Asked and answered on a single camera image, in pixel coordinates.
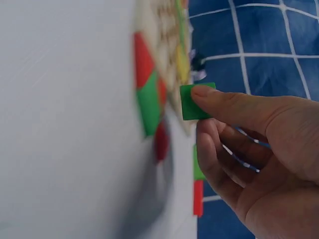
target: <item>small figurine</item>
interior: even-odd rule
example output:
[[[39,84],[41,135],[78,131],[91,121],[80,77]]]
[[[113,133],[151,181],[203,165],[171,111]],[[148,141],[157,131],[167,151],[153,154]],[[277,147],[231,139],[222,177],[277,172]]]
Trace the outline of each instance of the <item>small figurine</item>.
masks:
[[[197,53],[196,50],[190,52],[191,71],[194,81],[200,81],[204,79],[207,74],[205,71],[206,60],[203,55]]]

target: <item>finger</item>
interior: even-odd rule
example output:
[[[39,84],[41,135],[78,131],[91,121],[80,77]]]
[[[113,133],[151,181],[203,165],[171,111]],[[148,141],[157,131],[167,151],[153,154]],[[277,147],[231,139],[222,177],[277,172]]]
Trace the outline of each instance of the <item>finger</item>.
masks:
[[[273,156],[271,149],[255,143],[233,127],[215,119],[214,122],[221,142],[244,162],[262,169]]]
[[[256,131],[253,131],[253,130],[250,130],[250,129],[247,129],[247,128],[239,128],[239,131],[244,134],[244,135],[247,135],[249,137],[251,137],[252,139],[256,139],[262,143],[268,143],[268,139],[263,136],[262,134],[256,132]]]
[[[223,93],[208,86],[195,86],[191,96],[205,112],[228,125],[240,126],[266,136],[268,125],[282,112],[294,106],[293,97],[258,97],[241,93]]]
[[[197,124],[197,132],[207,133],[215,146],[216,157],[226,174],[237,184],[246,187],[257,175],[255,171],[244,167],[223,147],[218,136],[218,130],[214,120],[202,120]]]
[[[225,173],[217,161],[212,138],[203,132],[197,133],[198,164],[212,189],[232,208],[235,209],[243,188]]]

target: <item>green triangle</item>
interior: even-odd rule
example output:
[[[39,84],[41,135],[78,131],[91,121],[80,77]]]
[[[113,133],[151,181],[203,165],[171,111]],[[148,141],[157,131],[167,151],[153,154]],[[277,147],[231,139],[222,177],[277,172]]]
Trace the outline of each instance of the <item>green triangle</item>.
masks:
[[[193,147],[193,161],[194,161],[194,181],[196,180],[204,180],[205,176],[199,168],[198,160],[197,160],[197,146],[196,144]]]
[[[154,135],[160,122],[161,106],[159,102],[158,76],[154,71],[146,84],[137,90],[137,99],[140,105],[145,135]]]

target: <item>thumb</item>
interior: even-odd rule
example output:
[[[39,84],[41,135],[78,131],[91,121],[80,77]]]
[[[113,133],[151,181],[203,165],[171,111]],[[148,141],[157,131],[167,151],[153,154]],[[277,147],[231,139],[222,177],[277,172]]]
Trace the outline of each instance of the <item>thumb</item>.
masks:
[[[271,122],[291,108],[297,97],[259,97],[242,93],[223,93],[208,86],[195,86],[194,102],[217,120],[266,135]]]

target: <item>printed pattern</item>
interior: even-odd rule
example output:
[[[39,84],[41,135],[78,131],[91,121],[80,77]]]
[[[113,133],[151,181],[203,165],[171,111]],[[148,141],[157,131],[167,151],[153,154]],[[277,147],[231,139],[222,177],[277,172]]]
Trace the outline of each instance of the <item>printed pattern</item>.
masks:
[[[319,101],[318,0],[190,0],[193,48],[225,92]],[[254,239],[204,182],[198,239]]]

